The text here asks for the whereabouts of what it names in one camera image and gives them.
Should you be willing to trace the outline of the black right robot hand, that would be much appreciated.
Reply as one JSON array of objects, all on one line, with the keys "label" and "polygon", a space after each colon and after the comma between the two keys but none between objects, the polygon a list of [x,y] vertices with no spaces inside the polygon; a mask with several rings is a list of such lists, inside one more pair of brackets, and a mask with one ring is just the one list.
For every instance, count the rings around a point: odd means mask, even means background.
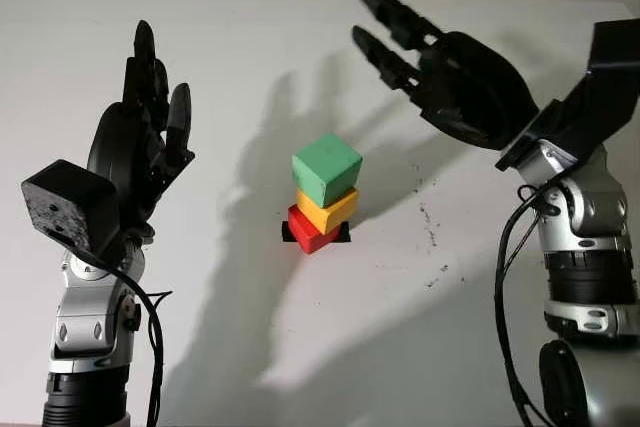
[{"label": "black right robot hand", "polygon": [[538,114],[529,88],[504,57],[473,37],[444,31],[400,0],[361,0],[391,39],[419,54],[406,62],[369,31],[352,39],[380,79],[401,90],[420,116],[469,145],[502,150]]}]

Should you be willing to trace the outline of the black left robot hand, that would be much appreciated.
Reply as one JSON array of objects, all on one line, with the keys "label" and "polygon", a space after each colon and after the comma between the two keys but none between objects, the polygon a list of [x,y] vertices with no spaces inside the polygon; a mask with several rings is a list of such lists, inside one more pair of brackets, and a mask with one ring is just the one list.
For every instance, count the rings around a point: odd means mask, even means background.
[{"label": "black left robot hand", "polygon": [[126,61],[122,99],[102,114],[87,162],[90,171],[115,186],[124,235],[153,242],[149,219],[156,204],[195,158],[188,148],[191,124],[190,87],[183,82],[169,88],[152,28],[141,20],[134,54]]}]

